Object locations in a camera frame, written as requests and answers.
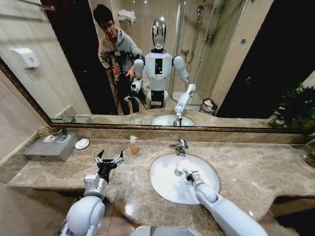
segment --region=soap bottle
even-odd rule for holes
[[[130,136],[130,151],[131,154],[137,154],[138,150],[137,150],[137,141],[136,141],[137,137],[136,136]]]

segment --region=marble countertop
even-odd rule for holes
[[[136,124],[151,125],[152,120],[160,115],[175,115],[174,109],[161,108],[144,110],[126,116],[113,115],[90,115],[93,123],[99,124]],[[192,119],[195,126],[214,127],[246,127],[246,128],[268,128],[269,119],[253,118],[219,118],[196,111],[184,111],[184,116]]]
[[[107,198],[140,225],[189,227],[204,236],[224,235],[201,205],[162,198],[150,184],[150,167],[158,157],[174,153],[169,141],[138,141],[131,155],[128,141],[90,140],[66,162],[29,162],[10,186],[53,190],[84,190],[86,173],[98,171],[94,157],[115,159],[124,150],[125,162],[110,174]],[[206,160],[218,173],[220,194],[255,220],[261,219],[279,195],[315,196],[315,169],[303,160],[303,150],[290,145],[190,142],[189,154]]]

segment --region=shower head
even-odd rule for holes
[[[199,5],[199,6],[197,7],[197,13],[198,13],[197,23],[201,23],[201,22],[202,22],[202,20],[201,20],[201,18],[202,18],[202,12],[203,12],[203,6],[202,6],[202,5]]]

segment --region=mirror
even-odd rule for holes
[[[1,1],[0,53],[52,123],[315,127],[311,3],[32,2]]]

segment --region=shower enclosure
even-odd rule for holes
[[[212,86],[234,33],[245,0],[180,0],[178,3],[173,55],[185,59],[189,83],[196,92],[188,109],[199,110],[202,100],[211,97]],[[185,89],[173,70],[169,94],[177,103]]]

